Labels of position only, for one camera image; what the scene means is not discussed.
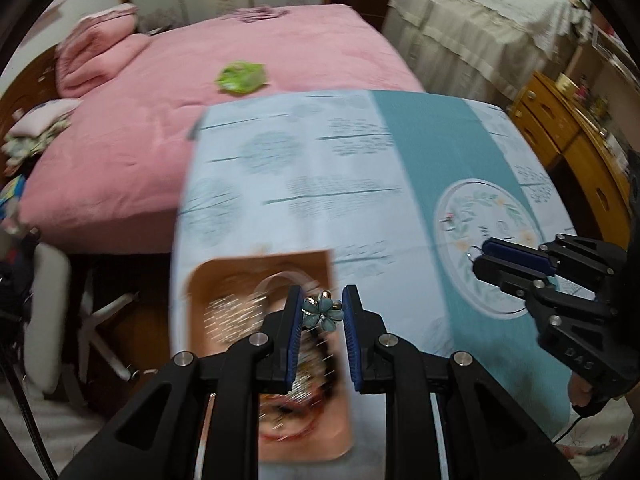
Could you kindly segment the right hand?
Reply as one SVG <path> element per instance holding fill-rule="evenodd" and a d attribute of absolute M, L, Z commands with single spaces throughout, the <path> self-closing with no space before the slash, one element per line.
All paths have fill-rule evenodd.
<path fill-rule="evenodd" d="M 570 399 L 570 404 L 578 406 L 578 408 L 584 408 L 591 400 L 592 385 L 586 382 L 575 373 L 570 375 L 570 380 L 567 385 L 567 394 Z"/>

